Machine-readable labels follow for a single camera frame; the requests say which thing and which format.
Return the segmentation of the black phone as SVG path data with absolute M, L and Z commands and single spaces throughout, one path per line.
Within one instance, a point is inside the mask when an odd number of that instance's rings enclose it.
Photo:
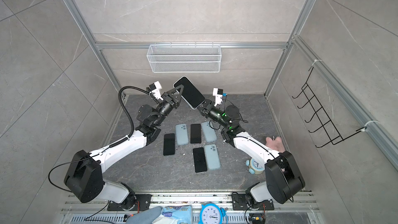
M 164 142 L 163 142 L 163 155 L 164 156 L 171 156 L 175 154 L 176 140 L 174 133 L 168 133 L 164 135 Z
M 195 87 L 195 85 L 185 76 L 174 82 L 174 88 L 183 86 L 181 97 L 190 105 L 192 109 L 197 109 L 204 101 L 204 95 Z
M 190 143 L 191 144 L 201 144 L 202 142 L 202 131 L 200 124 L 192 124 L 190 126 Z

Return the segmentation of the pink pig plush toy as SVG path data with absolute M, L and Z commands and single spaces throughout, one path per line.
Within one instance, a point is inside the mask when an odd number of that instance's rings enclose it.
M 278 152 L 284 152 L 286 151 L 283 141 L 281 137 L 276 137 L 272 139 L 271 137 L 266 138 L 266 146 L 269 147 L 272 150 L 276 150 Z

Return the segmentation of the small blue white cup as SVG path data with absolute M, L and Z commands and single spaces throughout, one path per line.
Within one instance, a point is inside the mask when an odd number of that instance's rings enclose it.
M 246 160 L 245 164 L 248 167 L 248 172 L 252 175 L 259 175 L 264 172 L 264 165 L 256 162 L 253 158 Z

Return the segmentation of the aluminium rail front frame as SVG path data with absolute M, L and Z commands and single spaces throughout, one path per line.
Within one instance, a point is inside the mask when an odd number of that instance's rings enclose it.
M 323 224 L 325 221 L 321 211 L 310 191 L 301 191 L 294 196 L 293 201 L 279 204 L 273 200 L 273 211 L 254 210 L 247 208 L 235 211 L 232 208 L 231 193 L 243 194 L 240 190 L 231 191 L 139 191 L 137 194 L 151 194 L 149 209 L 160 206 L 184 206 L 193 208 L 193 221 L 199 222 L 202 205 L 214 203 L 226 210 L 227 224 L 247 224 L 253 217 L 264 217 L 267 224 Z M 61 203 L 58 224 L 124 224 L 136 211 L 108 211 L 105 200 L 95 200 L 92 203 L 80 203 L 76 197 L 68 195 Z

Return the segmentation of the grey-green phone case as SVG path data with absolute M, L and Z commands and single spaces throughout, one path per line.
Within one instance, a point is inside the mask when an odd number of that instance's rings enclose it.
M 220 169 L 221 163 L 220 163 L 220 159 L 219 159 L 217 146 L 214 144 L 206 145 L 206 146 L 204 146 L 204 151 L 205 151 L 207 168 L 209 170 Z

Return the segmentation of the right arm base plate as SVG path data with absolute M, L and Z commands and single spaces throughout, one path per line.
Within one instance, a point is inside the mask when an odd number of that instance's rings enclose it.
M 232 208 L 235 211 L 243 211 L 247 208 L 254 210 L 266 210 L 273 211 L 275 209 L 273 200 L 265 200 L 262 202 L 257 202 L 254 198 L 250 197 L 248 194 L 239 194 L 237 192 L 231 193 L 232 198 Z

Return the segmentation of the blue alarm clock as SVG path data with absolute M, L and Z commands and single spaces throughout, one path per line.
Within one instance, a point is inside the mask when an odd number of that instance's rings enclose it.
M 214 203 L 207 203 L 202 205 L 199 214 L 199 224 L 222 224 L 223 221 L 227 220 L 226 210 L 217 206 Z

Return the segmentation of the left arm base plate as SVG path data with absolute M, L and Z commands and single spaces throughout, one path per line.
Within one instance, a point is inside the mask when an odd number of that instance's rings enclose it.
M 138 194 L 135 195 L 135 199 L 131 200 L 127 206 L 122 206 L 122 204 L 110 202 L 107 210 L 108 211 L 146 211 L 149 209 L 151 203 L 151 194 Z

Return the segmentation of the blue wet wipes pack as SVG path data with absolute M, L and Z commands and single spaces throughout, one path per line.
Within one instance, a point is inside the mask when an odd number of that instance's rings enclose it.
M 191 224 L 193 221 L 193 208 L 190 205 L 166 206 L 153 224 Z

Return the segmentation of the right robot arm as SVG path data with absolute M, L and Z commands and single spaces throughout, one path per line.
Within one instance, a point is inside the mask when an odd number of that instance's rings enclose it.
M 266 180 L 246 190 L 250 205 L 273 199 L 280 204 L 293 201 L 294 195 L 305 188 L 305 180 L 294 156 L 288 152 L 271 149 L 257 141 L 244 128 L 239 108 L 229 105 L 221 110 L 211 100 L 205 100 L 197 110 L 202 116 L 221 127 L 221 135 L 231 146 L 245 152 L 264 168 Z

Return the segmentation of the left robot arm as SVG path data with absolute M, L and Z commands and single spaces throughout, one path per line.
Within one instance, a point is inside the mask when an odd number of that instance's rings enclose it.
M 125 183 L 114 183 L 103 179 L 112 165 L 132 152 L 148 146 L 160 134 L 160 125 L 181 102 L 183 86 L 178 86 L 156 98 L 153 108 L 143 105 L 138 111 L 138 127 L 131 127 L 125 137 L 100 149 L 81 150 L 73 156 L 64 183 L 81 203 L 102 199 L 117 204 L 123 210 L 131 210 L 136 204 L 135 192 Z

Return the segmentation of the grey-blue cloth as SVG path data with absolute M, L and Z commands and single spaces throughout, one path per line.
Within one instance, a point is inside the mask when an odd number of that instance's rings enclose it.
M 162 207 L 157 206 L 129 217 L 126 224 L 152 224 L 162 214 Z

